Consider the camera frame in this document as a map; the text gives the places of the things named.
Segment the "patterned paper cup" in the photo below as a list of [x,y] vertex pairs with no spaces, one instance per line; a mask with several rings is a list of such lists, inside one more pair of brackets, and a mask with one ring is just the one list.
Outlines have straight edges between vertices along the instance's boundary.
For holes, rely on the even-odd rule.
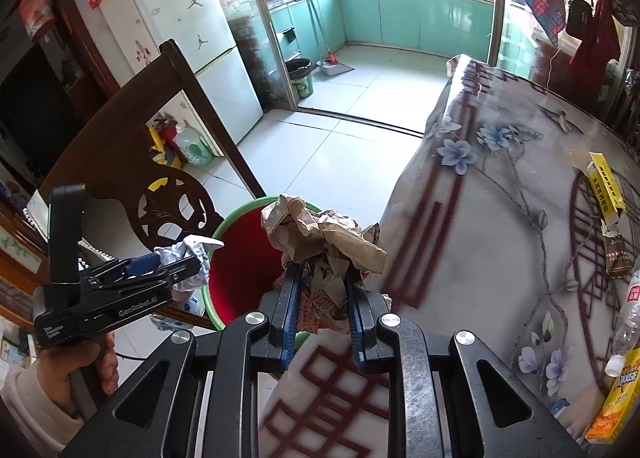
[[381,226],[362,227],[348,215],[314,211],[288,195],[262,209],[260,224],[281,252],[282,267],[297,264],[302,270],[297,329],[348,333],[347,273],[351,267],[359,275],[383,272],[387,252],[380,245]]

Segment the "small paper ball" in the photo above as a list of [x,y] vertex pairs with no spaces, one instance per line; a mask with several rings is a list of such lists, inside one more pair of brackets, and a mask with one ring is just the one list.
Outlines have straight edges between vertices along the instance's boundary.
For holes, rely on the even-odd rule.
[[176,302],[188,301],[196,290],[208,284],[210,266],[215,251],[224,248],[219,239],[201,235],[186,235],[182,241],[167,247],[155,247],[160,264],[171,267],[171,296]]

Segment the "clear plastic water bottle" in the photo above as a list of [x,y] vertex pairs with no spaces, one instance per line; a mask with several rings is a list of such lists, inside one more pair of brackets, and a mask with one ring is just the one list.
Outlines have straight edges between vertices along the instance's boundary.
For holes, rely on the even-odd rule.
[[630,281],[625,295],[625,301],[616,322],[615,334],[612,342],[611,356],[605,365],[608,377],[620,377],[623,371],[626,355],[637,344],[639,339],[639,260],[634,263]]

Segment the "yellow snack box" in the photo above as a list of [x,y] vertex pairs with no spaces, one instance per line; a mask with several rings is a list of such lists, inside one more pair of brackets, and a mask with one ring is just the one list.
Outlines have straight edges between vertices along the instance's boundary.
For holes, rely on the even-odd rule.
[[639,350],[627,353],[620,375],[586,433],[590,444],[612,444],[622,434],[639,400]]

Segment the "brown foil wrapper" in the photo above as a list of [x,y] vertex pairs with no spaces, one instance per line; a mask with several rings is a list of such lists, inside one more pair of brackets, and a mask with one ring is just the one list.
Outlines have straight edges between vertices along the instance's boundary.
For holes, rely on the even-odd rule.
[[605,270],[608,277],[622,279],[634,268],[634,258],[620,232],[603,231]]

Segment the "yellow torn paper box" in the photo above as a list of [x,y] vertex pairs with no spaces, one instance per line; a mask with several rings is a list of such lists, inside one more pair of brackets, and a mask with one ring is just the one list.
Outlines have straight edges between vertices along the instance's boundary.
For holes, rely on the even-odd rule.
[[620,233],[618,223],[626,212],[626,205],[604,154],[571,149],[570,161],[589,181],[599,206],[603,234],[617,236]]

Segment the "teal kitchen cabinets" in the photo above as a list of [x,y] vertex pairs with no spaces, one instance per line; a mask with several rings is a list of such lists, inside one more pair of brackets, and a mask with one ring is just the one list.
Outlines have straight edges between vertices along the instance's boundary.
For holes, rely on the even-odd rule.
[[[326,54],[307,0],[267,0],[282,55]],[[490,0],[314,0],[333,51],[351,44],[487,61]]]

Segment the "red bucket green rim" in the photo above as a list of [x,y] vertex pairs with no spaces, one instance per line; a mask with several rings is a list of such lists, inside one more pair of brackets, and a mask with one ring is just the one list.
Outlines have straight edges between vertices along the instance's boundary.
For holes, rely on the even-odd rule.
[[265,293],[281,276],[282,252],[271,246],[260,223],[262,209],[277,200],[266,196],[237,207],[216,228],[214,238],[224,245],[213,252],[205,310],[216,330],[258,309]]

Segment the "dark wooden chair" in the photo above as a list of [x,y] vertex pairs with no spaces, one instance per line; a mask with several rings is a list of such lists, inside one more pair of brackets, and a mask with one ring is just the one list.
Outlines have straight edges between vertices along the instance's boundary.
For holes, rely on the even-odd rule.
[[192,73],[176,41],[160,45],[160,56],[130,79],[80,130],[43,180],[39,195],[50,201],[53,189],[82,184],[97,199],[117,200],[147,249],[167,247],[165,224],[178,226],[178,238],[209,236],[224,218],[198,180],[182,170],[160,165],[150,155],[148,120],[183,92],[205,129],[255,198],[266,195],[212,103]]

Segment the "floral table cover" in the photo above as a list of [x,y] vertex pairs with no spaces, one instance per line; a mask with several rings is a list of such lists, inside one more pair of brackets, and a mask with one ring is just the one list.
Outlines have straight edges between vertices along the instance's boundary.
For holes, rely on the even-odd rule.
[[[407,165],[396,156],[412,156]],[[608,277],[596,197],[570,150],[603,153],[639,254],[639,155],[551,91],[465,55],[407,145],[324,145],[288,193],[381,226],[382,273],[364,282],[428,333],[469,330],[590,457],[634,457],[639,417],[612,445],[586,433],[630,274]]]

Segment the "red broom with dustpan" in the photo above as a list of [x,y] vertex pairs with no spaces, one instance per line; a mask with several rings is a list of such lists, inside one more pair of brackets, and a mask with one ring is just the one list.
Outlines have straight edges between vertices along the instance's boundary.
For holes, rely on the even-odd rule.
[[319,62],[321,73],[328,77],[336,77],[352,72],[354,67],[340,62],[334,51],[330,48],[328,37],[326,36],[326,31],[324,30],[322,19],[320,18],[316,5],[314,4],[314,0],[307,1],[311,10],[311,16],[314,18],[318,26],[324,50],[326,50],[326,55],[324,55],[324,58]]

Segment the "white refrigerator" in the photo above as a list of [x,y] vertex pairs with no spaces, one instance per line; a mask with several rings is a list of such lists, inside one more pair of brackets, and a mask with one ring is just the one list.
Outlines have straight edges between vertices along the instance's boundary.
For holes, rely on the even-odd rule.
[[234,142],[262,118],[219,0],[102,0],[100,9],[135,73],[175,41]]

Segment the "red hanging garment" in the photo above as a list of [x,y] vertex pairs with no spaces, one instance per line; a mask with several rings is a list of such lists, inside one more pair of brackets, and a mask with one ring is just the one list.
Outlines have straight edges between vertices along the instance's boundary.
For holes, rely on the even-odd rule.
[[570,61],[573,90],[579,101],[598,100],[606,65],[620,59],[620,41],[613,20],[612,0],[598,0],[585,38]]

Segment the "black small hanging bag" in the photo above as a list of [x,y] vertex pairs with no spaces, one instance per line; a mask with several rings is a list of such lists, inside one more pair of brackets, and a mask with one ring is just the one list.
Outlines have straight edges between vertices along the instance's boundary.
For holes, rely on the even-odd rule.
[[593,0],[567,0],[566,26],[568,36],[584,40],[593,19]]

